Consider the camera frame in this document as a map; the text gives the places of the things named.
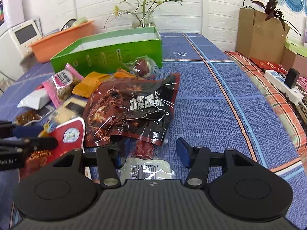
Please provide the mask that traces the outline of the brown sauce snack packet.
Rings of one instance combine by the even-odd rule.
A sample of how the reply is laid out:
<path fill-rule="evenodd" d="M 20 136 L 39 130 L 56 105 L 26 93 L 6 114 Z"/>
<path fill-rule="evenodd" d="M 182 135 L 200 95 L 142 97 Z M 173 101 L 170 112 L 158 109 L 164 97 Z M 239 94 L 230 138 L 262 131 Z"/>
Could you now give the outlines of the brown sauce snack packet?
<path fill-rule="evenodd" d="M 40 122 L 54 112 L 55 108 L 46 105 L 40 110 L 28 110 L 16 116 L 14 123 L 18 126 L 28 126 Z"/>

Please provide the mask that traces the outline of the red white nuts box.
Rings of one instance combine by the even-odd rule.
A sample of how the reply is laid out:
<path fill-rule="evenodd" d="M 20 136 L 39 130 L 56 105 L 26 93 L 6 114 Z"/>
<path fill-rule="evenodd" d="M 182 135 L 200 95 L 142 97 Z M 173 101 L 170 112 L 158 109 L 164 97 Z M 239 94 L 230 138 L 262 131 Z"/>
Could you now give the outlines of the red white nuts box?
<path fill-rule="evenodd" d="M 73 149 L 84 149 L 85 122 L 81 117 L 74 118 L 57 126 L 49 136 L 54 137 L 58 145 L 53 150 L 32 151 L 19 169 L 19 179 L 24 179 L 52 161 Z"/>

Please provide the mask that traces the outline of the white plastic packet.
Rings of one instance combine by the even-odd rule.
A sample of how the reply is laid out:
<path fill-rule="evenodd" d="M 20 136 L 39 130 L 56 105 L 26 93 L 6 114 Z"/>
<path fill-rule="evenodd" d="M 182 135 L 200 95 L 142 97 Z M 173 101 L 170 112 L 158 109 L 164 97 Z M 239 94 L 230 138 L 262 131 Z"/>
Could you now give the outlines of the white plastic packet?
<path fill-rule="evenodd" d="M 46 104 L 50 102 L 47 90 L 41 88 L 34 90 L 26 97 L 24 97 L 17 105 L 17 108 L 31 108 L 34 110 L 42 109 Z"/>

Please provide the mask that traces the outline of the blue checkered tablecloth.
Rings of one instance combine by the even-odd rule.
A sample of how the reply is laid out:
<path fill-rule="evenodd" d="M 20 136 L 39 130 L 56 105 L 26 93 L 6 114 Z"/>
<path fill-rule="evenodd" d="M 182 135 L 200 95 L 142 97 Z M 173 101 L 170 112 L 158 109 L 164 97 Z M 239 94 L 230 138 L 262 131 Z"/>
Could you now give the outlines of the blue checkered tablecloth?
<path fill-rule="evenodd" d="M 179 137 L 212 151 L 233 147 L 287 181 L 293 192 L 287 219 L 306 229 L 306 174 L 285 126 L 267 99 L 230 58 L 196 33 L 162 33 L 159 78 L 180 73 L 174 119 L 157 152 L 177 178 L 188 171 L 175 151 Z"/>

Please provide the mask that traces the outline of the cracker packet with barcode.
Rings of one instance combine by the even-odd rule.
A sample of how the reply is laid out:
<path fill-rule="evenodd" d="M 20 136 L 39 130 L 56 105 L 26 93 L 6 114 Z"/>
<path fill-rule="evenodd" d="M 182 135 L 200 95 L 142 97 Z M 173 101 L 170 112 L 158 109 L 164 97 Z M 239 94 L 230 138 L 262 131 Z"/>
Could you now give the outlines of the cracker packet with barcode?
<path fill-rule="evenodd" d="M 82 117 L 86 104 L 85 100 L 70 97 L 51 114 L 50 121 L 60 125 L 76 117 Z"/>

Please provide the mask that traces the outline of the pink cookie packet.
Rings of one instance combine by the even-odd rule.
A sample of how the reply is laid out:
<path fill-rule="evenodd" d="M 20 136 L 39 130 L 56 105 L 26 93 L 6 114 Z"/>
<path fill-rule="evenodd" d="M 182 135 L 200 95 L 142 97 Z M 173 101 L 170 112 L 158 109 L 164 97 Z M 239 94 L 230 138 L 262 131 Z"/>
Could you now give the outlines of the pink cookie packet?
<path fill-rule="evenodd" d="M 74 87 L 82 80 L 84 77 L 73 66 L 66 64 L 63 70 L 53 74 L 42 82 L 42 85 L 55 108 L 58 108 L 71 96 Z"/>

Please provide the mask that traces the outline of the orange yellow snack packet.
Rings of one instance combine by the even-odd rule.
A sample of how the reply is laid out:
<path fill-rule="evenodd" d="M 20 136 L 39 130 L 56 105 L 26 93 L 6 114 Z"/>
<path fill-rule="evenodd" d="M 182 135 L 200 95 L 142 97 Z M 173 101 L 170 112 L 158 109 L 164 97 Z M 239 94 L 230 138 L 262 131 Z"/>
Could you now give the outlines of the orange yellow snack packet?
<path fill-rule="evenodd" d="M 73 95 L 83 98 L 89 98 L 91 93 L 95 91 L 103 82 L 122 79 L 122 78 L 135 78 L 136 75 L 124 70 L 118 69 L 114 74 L 101 74 L 97 72 L 89 73 L 79 84 L 72 90 Z"/>

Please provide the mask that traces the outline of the white machine with screen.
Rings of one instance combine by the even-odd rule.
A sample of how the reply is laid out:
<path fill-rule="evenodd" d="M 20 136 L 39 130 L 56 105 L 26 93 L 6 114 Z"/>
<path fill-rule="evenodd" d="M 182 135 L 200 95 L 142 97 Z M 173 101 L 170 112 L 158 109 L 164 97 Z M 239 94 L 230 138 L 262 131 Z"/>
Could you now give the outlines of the white machine with screen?
<path fill-rule="evenodd" d="M 31 44 L 42 36 L 30 19 L 8 29 L 1 35 L 1 74 L 10 80 L 18 80 L 35 63 Z"/>

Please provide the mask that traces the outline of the clear red date packet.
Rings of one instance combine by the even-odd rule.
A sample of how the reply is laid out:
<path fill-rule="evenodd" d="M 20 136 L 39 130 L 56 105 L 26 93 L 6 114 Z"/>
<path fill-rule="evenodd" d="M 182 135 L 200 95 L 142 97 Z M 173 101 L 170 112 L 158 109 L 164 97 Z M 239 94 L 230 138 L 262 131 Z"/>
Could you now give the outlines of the clear red date packet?
<path fill-rule="evenodd" d="M 148 56 L 137 57 L 132 62 L 122 64 L 126 69 L 132 71 L 138 77 L 149 78 L 156 74 L 160 74 L 158 65 Z"/>

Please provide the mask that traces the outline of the green cardboard box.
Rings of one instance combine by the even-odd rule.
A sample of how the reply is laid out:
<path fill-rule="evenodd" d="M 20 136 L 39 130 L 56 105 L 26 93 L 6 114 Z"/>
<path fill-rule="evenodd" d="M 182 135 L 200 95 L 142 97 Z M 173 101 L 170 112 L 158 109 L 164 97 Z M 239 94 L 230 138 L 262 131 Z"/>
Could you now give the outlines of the green cardboard box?
<path fill-rule="evenodd" d="M 82 76 L 95 71 L 114 73 L 124 64 L 147 56 L 161 68 L 162 38 L 154 26 L 82 37 L 51 58 L 56 73 L 70 64 Z"/>

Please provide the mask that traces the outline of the white power strip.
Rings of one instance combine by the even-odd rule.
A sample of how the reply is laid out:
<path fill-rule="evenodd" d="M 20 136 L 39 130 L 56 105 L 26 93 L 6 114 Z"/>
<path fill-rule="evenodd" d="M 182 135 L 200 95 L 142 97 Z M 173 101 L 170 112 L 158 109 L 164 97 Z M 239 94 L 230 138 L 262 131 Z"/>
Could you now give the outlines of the white power strip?
<path fill-rule="evenodd" d="M 285 83 L 285 78 L 274 70 L 266 70 L 264 77 L 274 85 L 277 90 L 284 94 L 294 105 L 299 105 L 303 100 L 303 94 L 297 88 L 289 88 Z"/>

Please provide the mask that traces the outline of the red booklet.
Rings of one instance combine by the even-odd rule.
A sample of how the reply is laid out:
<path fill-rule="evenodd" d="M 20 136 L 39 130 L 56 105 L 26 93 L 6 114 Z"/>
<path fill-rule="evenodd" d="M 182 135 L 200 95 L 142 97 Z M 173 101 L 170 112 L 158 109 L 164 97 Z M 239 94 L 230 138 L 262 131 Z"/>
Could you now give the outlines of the red booklet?
<path fill-rule="evenodd" d="M 279 73 L 287 74 L 288 71 L 284 69 L 280 64 L 275 64 L 273 62 L 257 60 L 255 58 L 250 58 L 250 60 L 262 70 L 273 70 Z"/>

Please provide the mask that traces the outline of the black power adapter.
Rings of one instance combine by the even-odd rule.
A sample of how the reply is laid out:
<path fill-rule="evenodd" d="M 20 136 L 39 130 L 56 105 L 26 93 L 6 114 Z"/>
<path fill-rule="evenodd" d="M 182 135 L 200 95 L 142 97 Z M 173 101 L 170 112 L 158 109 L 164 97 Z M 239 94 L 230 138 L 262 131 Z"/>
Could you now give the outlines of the black power adapter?
<path fill-rule="evenodd" d="M 288 88 L 293 89 L 297 83 L 299 76 L 300 76 L 300 73 L 296 69 L 291 67 L 286 75 L 284 84 Z"/>

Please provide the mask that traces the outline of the white water purifier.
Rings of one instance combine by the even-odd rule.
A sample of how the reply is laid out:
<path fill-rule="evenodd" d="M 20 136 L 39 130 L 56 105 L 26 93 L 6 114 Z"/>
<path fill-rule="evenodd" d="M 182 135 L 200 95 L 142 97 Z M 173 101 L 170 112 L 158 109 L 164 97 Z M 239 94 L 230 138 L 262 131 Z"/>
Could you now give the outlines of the white water purifier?
<path fill-rule="evenodd" d="M 24 22 L 22 0 L 1 0 L 0 36 L 8 29 Z"/>

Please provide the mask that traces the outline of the brown paper bag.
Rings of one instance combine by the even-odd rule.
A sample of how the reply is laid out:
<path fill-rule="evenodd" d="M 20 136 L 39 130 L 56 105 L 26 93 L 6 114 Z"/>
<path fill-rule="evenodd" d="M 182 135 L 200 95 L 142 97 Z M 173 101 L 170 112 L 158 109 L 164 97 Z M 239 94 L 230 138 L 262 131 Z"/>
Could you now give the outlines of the brown paper bag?
<path fill-rule="evenodd" d="M 279 20 L 265 21 L 265 18 L 265 12 L 247 8 L 239 10 L 235 50 L 247 58 L 280 64 L 290 27 L 286 23 L 284 31 Z"/>

